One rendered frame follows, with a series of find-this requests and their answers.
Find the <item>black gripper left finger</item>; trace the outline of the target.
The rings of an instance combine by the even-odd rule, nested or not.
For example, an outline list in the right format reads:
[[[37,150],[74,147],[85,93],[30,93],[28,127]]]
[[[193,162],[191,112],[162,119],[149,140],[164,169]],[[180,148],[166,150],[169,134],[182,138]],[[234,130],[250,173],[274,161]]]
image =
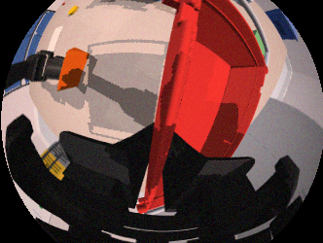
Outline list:
[[[127,208],[135,209],[149,165],[153,128],[154,122],[151,122],[117,144],[97,141],[68,130],[59,132],[59,142],[68,161],[122,181]]]

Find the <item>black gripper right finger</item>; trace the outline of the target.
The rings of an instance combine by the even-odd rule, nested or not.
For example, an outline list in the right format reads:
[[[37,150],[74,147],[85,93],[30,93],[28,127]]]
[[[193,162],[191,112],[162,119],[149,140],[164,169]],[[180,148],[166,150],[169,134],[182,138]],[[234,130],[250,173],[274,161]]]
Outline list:
[[[164,212],[177,212],[177,205],[180,205],[202,180],[241,173],[247,176],[255,161],[251,156],[202,156],[192,145],[186,144],[180,134],[174,132],[161,173]]]

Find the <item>light green block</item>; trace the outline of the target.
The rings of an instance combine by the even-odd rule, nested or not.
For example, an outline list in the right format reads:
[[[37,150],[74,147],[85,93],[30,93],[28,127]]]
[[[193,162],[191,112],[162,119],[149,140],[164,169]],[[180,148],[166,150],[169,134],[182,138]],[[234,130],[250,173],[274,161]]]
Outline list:
[[[261,50],[261,52],[263,52],[263,55],[265,57],[265,47],[264,47],[264,44],[263,44],[263,40],[261,40],[261,38],[260,38],[259,32],[257,32],[257,30],[252,31],[252,32],[253,32],[253,34],[255,34],[255,38],[257,40],[257,43],[260,44],[260,50]]]

